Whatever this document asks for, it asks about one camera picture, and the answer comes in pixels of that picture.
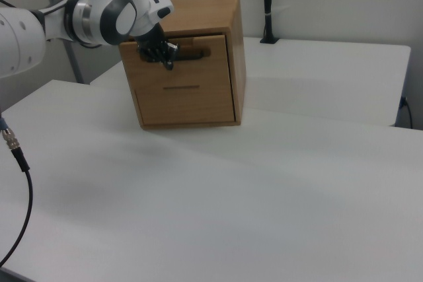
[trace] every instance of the drawer front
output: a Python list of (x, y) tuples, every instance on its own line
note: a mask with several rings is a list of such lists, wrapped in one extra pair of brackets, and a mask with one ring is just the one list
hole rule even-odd
[(181, 38), (171, 42), (181, 45), (180, 57), (200, 52), (204, 56), (176, 61), (172, 71), (138, 56), (131, 65), (124, 61), (143, 124), (234, 122), (225, 36)]

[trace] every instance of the wood grain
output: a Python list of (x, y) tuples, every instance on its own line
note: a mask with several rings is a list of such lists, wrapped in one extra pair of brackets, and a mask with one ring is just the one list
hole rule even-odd
[(143, 125), (234, 122), (225, 36), (174, 39), (185, 50), (210, 52), (199, 60), (176, 61), (167, 71), (161, 64), (134, 56), (136, 43), (121, 46), (131, 90)]
[(120, 45), (139, 124), (143, 129), (240, 125), (245, 54), (240, 0), (172, 0), (161, 25), (180, 55), (172, 71), (141, 60), (135, 42)]

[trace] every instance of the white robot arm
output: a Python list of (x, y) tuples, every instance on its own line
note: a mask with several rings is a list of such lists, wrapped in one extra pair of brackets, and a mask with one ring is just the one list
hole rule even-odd
[(54, 38), (93, 47), (133, 36), (140, 54), (172, 69), (178, 46), (167, 42), (159, 22), (173, 10), (171, 0), (63, 0), (38, 11), (0, 8), (0, 78), (39, 64), (46, 40)]

